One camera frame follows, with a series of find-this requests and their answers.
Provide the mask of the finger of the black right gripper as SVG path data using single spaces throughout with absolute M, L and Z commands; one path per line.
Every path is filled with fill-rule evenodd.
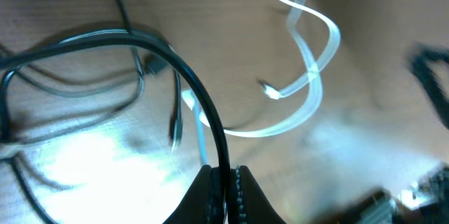
M 430 68 L 435 62 L 448 64 L 448 49 L 420 46 L 409 59 L 409 70 L 424 89 L 440 122 L 448 129 L 448 96 Z

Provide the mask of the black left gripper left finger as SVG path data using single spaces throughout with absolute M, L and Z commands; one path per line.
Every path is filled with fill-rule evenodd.
M 219 168 L 204 165 L 163 224 L 223 224 L 224 200 Z

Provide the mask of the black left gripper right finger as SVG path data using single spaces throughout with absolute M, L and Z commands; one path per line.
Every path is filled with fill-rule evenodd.
M 229 224 L 286 223 L 269 203 L 247 166 L 237 166 L 230 175 Z

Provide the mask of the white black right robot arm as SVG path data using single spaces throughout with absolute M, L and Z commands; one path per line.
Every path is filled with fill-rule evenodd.
M 448 96 L 431 65 L 448 64 L 448 49 L 422 47 L 410 59 L 410 72 L 424 89 L 434 111 L 448 128 Z M 330 212 L 319 223 L 447 223 L 448 165 L 403 190 L 393 198 L 383 189 L 355 204 Z

